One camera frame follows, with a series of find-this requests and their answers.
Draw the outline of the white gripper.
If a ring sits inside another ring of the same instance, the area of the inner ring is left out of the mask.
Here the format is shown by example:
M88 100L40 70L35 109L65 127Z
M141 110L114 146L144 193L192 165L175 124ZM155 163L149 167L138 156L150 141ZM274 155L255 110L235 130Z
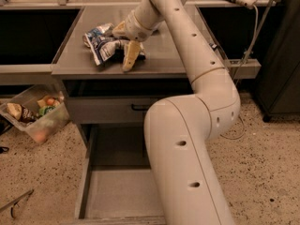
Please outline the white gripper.
M137 12L131 10L125 21L121 21L112 30L115 38L127 37L130 42L124 46L122 70L130 71L137 60L141 43L146 41L158 29L158 14L156 12Z

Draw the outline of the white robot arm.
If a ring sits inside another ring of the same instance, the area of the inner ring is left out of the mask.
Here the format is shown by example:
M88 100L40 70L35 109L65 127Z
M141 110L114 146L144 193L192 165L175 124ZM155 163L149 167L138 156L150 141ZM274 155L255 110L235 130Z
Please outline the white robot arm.
M126 37L123 69L132 69L140 45L168 26L192 94L153 104L144 138L167 225L234 225L206 141L226 132L240 111L240 97L218 56L189 17L186 0L142 0L113 30Z

